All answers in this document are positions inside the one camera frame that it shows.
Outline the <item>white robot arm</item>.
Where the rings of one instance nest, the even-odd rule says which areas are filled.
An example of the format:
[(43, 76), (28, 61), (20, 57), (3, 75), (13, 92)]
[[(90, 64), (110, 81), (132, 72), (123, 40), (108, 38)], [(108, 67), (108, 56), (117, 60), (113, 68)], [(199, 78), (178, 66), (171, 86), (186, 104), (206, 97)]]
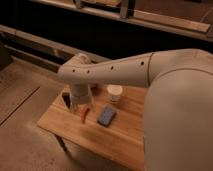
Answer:
[(77, 54), (58, 70), (78, 100), (91, 83), (148, 89), (145, 171), (213, 171), (213, 54), (178, 49), (98, 64), (85, 58)]

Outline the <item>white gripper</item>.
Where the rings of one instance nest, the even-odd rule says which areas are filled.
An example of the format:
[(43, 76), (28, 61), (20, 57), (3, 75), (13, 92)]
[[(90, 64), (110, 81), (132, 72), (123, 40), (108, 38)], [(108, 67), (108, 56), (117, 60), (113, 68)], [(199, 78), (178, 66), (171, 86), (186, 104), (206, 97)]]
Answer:
[(92, 99), (91, 91), (87, 84), (72, 85), (70, 94), (74, 104), (86, 104)]

